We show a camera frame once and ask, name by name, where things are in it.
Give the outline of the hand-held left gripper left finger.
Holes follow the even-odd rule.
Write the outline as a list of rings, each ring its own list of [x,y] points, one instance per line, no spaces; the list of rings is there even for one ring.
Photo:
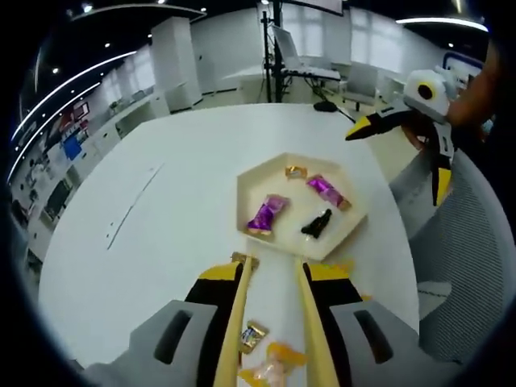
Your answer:
[[[88,386],[235,386],[244,265],[207,269],[185,300],[172,300],[130,334],[110,363],[82,372]]]

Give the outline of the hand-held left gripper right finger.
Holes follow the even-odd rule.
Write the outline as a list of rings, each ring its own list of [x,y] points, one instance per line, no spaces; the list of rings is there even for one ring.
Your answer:
[[[365,300],[343,265],[302,264],[310,386],[449,386],[461,367],[419,346],[418,333]]]

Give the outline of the person's right hand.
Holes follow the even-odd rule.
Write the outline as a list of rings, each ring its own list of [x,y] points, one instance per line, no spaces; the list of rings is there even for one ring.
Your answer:
[[[401,128],[409,143],[418,151],[426,147],[427,139],[433,130],[433,126],[425,121],[405,123]]]

